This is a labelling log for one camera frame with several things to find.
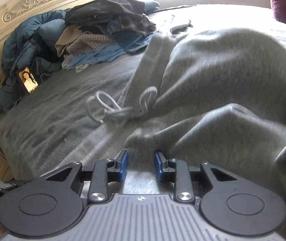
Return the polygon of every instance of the photo of woman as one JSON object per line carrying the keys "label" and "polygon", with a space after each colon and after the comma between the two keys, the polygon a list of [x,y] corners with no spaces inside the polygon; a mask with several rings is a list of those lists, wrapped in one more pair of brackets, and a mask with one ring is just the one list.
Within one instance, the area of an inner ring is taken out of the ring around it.
{"label": "photo of woman", "polygon": [[29,72],[28,68],[25,68],[23,71],[21,71],[19,73],[19,77],[23,81],[24,86],[29,93],[38,87],[38,83],[35,81],[33,75]]}

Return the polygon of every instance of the blue puffer jacket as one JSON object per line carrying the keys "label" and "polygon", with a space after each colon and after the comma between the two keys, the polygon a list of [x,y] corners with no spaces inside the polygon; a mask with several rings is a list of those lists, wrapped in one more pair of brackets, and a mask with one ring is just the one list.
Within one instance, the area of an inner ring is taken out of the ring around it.
{"label": "blue puffer jacket", "polygon": [[12,109],[26,90],[17,73],[28,67],[38,83],[62,68],[55,43],[65,27],[66,11],[35,15],[22,22],[4,42],[1,69],[6,75],[0,88],[0,113]]}

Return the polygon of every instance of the gray ribbed plate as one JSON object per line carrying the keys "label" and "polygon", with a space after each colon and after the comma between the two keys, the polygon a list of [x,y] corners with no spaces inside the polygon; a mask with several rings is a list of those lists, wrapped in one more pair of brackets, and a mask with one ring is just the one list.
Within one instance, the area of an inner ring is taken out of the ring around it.
{"label": "gray ribbed plate", "polygon": [[[24,239],[6,234],[1,240]],[[109,203],[90,206],[85,216],[73,228],[42,240],[284,241],[277,233],[255,238],[226,234],[206,223],[194,206],[174,202],[169,195],[114,195]]]}

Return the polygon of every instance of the drawstring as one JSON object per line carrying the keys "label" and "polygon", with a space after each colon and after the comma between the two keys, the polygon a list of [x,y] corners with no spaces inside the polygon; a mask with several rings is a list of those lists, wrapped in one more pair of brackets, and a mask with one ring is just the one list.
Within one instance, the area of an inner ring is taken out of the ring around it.
{"label": "drawstring", "polygon": [[[114,108],[111,108],[106,103],[104,103],[101,100],[100,95],[104,95],[108,99],[110,99]],[[103,91],[97,91],[94,96],[88,97],[85,103],[85,108],[86,108],[87,115],[91,118],[91,120],[95,121],[98,124],[104,123],[104,120],[107,120],[107,119],[128,120],[128,119],[142,117],[146,115],[149,109],[154,105],[155,100],[156,100],[156,95],[157,95],[156,87],[149,87],[145,91],[143,91],[140,97],[140,109],[137,111],[132,106],[121,108],[109,94]],[[90,103],[94,99],[98,101],[98,103],[102,106],[104,110],[104,117],[102,119],[95,118],[90,111]]]}

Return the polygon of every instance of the mattress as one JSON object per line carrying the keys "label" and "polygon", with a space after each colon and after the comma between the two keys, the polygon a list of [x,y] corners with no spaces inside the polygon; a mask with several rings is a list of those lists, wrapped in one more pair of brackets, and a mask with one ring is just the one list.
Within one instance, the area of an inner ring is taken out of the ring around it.
{"label": "mattress", "polygon": [[[286,48],[286,25],[266,8],[238,5],[197,5],[149,15],[158,26],[174,18],[189,18],[186,32],[249,28],[274,37]],[[97,90],[118,100],[133,76],[142,54],[123,55],[84,72],[61,70],[0,116],[0,148],[17,179],[31,179],[53,169],[83,142],[98,125],[86,115],[85,101]],[[97,103],[94,115],[102,115]],[[104,144],[92,139],[91,146]]]}

